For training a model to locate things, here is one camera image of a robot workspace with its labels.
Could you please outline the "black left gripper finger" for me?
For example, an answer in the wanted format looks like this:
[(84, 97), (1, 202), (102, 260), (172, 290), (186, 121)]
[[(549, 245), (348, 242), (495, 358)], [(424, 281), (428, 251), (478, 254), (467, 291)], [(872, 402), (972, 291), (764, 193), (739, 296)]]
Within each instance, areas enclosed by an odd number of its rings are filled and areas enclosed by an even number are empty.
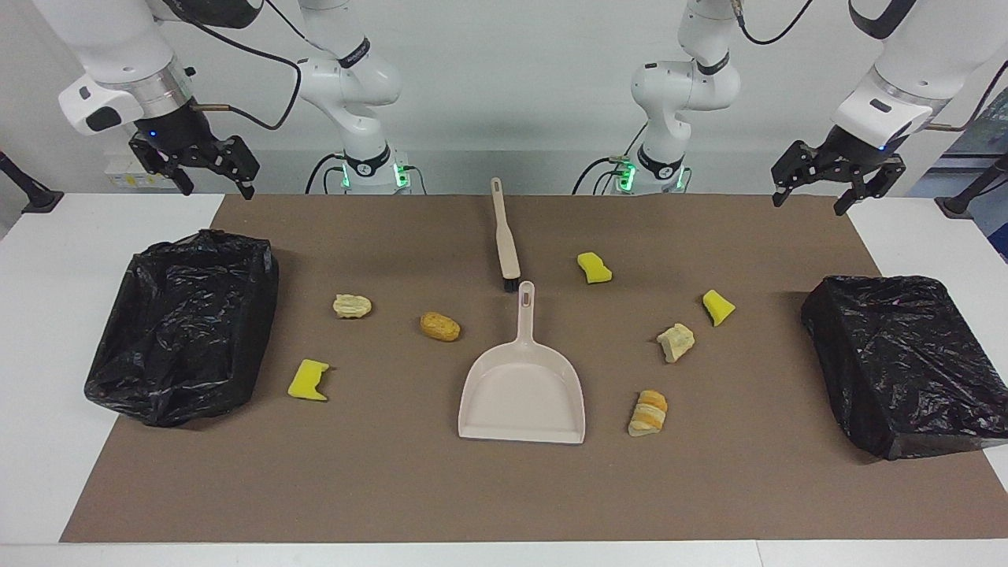
[(838, 182), (848, 182), (849, 189), (846, 189), (838, 201), (834, 204), (834, 212), (838, 217), (846, 215), (853, 205), (861, 203), (867, 198), (883, 198), (889, 192), (890, 187), (900, 179), (905, 172), (903, 161), (883, 161), (877, 171), (873, 173), (870, 180), (866, 179), (866, 173), (855, 168), (853, 164), (842, 164), (839, 168), (836, 180)]
[(818, 182), (822, 165), (828, 164), (827, 152), (796, 140), (772, 165), (775, 193), (774, 207), (780, 208), (797, 187)]

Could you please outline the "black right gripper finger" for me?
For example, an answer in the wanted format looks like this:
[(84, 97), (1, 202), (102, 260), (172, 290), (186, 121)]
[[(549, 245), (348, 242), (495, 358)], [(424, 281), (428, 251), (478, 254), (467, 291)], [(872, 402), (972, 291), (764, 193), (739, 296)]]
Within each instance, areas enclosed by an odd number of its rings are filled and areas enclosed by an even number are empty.
[(234, 135), (225, 140), (213, 141), (209, 145), (209, 156), (206, 159), (208, 171), (231, 180), (245, 200), (254, 198), (253, 182), (260, 164), (242, 137)]
[(130, 150), (137, 158), (142, 168), (151, 175), (159, 175), (171, 180), (183, 196), (191, 196), (195, 185), (188, 174), (179, 166), (179, 162), (171, 157), (162, 157), (149, 143), (131, 143)]

